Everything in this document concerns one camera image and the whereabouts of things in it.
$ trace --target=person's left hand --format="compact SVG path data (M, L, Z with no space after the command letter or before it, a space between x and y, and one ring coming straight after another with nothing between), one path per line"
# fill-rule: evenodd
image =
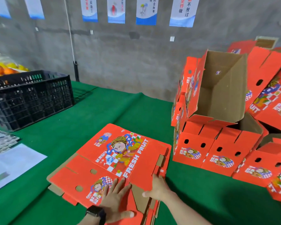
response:
M132 211L119 212L119 206L122 198L131 188L131 184L123 188L124 183L125 178L123 178L119 183L116 178L110 188L109 186L105 186L104 188L100 207L104 208L106 212L106 223L114 223L121 219L134 217L134 212Z

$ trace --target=black watch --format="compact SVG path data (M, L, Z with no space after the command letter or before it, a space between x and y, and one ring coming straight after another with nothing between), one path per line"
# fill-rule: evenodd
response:
M85 215L86 214L90 214L94 217L100 217L99 225L104 225L106 222L106 212L104 211L104 208L92 205L86 210Z

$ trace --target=hanging banner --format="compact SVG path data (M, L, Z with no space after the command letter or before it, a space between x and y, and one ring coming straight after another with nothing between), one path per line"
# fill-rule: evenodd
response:
M80 1L83 21L98 22L97 0Z
M125 23L126 0L107 0L107 15L109 23Z
M137 0L136 24L156 25L158 0Z
M41 0L25 0L25 3L31 19L45 19Z
M7 4L5 0L0 0L0 16L11 19Z
M173 0L170 26L192 28L199 0Z

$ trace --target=green tablecloth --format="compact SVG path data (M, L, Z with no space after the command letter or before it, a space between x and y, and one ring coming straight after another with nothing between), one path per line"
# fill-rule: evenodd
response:
M73 225L85 208L47 190L46 177L108 123L173 143L171 102L72 82L77 104L15 135L48 156L0 189L0 225ZM281 204L265 188L170 160L170 188L212 224L281 224ZM175 224L162 203L156 225Z

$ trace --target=gray wall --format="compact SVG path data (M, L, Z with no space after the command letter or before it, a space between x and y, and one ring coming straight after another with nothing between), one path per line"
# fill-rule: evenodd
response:
M45 20L30 19L24 0L7 2L12 20L0 18L0 52L75 80L64 0L41 0ZM169 26L173 0L159 0L156 26L135 24L136 0L126 0L124 25L107 23L107 1L97 2L99 23L90 23L82 20L80 0L67 0L80 81L87 84L172 101L186 56L225 51L258 35L279 37L281 46L281 0L200 0L193 28Z

